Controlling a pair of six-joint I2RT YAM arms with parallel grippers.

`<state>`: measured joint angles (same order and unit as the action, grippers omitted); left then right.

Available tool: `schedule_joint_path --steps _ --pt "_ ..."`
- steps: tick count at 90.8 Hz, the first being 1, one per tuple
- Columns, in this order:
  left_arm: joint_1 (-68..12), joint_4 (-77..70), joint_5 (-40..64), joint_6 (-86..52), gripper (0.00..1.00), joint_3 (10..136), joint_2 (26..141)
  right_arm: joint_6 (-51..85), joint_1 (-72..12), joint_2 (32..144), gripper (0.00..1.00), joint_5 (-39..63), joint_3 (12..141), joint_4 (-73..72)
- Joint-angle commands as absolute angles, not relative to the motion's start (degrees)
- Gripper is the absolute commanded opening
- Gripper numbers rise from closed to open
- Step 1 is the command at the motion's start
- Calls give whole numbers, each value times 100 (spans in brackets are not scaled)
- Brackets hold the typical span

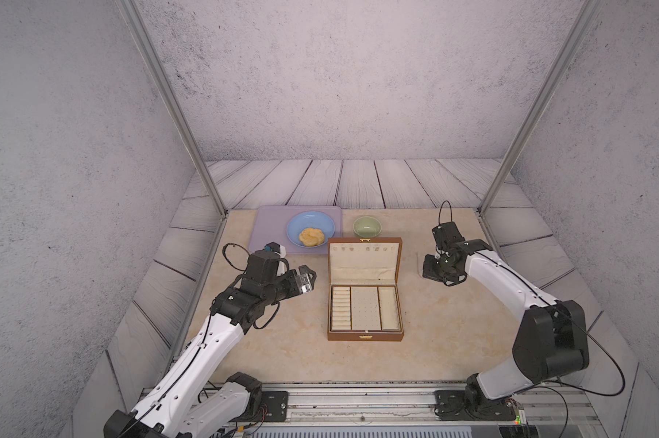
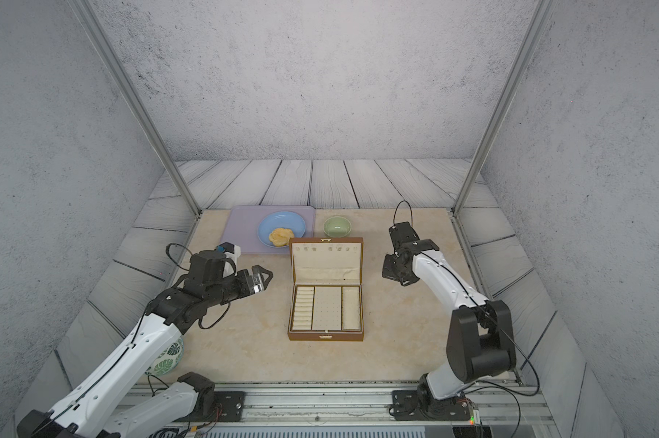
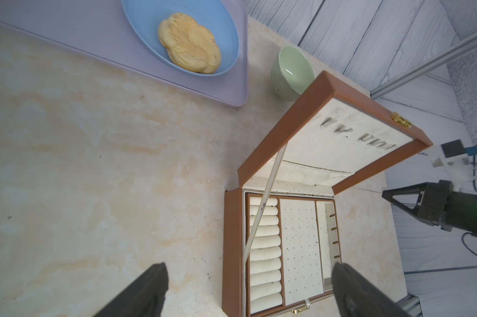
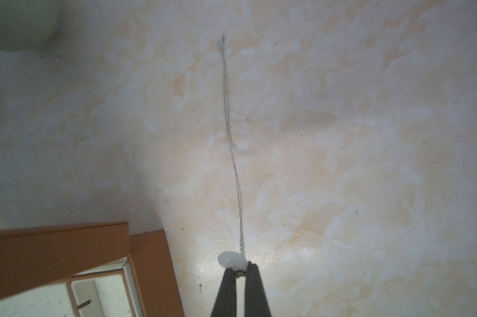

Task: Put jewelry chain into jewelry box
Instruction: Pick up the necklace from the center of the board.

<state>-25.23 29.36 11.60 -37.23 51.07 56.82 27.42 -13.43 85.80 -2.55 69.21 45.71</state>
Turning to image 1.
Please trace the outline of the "brown jewelry box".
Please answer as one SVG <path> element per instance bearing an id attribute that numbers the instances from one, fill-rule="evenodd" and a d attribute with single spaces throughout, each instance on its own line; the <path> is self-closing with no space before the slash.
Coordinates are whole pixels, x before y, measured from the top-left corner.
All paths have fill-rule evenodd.
<path id="1" fill-rule="evenodd" d="M 332 238 L 328 244 L 329 341 L 399 342 L 400 237 Z"/>

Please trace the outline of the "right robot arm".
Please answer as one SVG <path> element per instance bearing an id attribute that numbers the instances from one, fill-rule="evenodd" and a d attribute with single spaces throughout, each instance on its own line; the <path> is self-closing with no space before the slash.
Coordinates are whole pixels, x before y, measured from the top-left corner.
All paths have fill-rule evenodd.
<path id="1" fill-rule="evenodd" d="M 508 266 L 483 240 L 467 240 L 454 222 L 432 229 L 435 254 L 423 277 L 448 287 L 473 277 L 519 320 L 511 356 L 466 380 L 462 410 L 476 420 L 513 420 L 508 399 L 548 379 L 589 366 L 585 313 L 573 301 L 543 292 Z"/>

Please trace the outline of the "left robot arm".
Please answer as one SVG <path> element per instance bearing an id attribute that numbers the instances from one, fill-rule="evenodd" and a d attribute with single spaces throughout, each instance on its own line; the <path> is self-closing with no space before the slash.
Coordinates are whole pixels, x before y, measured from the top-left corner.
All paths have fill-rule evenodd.
<path id="1" fill-rule="evenodd" d="M 317 274 L 292 268 L 283 246 L 270 243 L 247 257 L 247 266 L 212 301 L 210 313 L 179 360 L 130 412 L 114 412 L 106 437 L 210 437 L 235 420 L 252 419 L 261 408 L 262 384 L 238 372 L 197 404 L 209 378 L 267 307 L 311 292 Z"/>

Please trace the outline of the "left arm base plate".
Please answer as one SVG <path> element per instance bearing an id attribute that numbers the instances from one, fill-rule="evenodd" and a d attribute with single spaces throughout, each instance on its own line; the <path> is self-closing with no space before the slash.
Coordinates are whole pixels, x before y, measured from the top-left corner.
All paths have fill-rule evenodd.
<path id="1" fill-rule="evenodd" d="M 289 407 L 288 392 L 254 392 L 246 410 L 234 423 L 284 423 Z"/>

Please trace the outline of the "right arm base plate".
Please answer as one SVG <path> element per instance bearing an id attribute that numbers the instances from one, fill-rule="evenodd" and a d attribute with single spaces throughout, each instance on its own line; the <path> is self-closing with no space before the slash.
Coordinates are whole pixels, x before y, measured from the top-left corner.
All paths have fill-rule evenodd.
<path id="1" fill-rule="evenodd" d="M 490 400 L 470 390 L 435 392 L 440 421 L 514 422 L 517 410 L 508 399 Z"/>

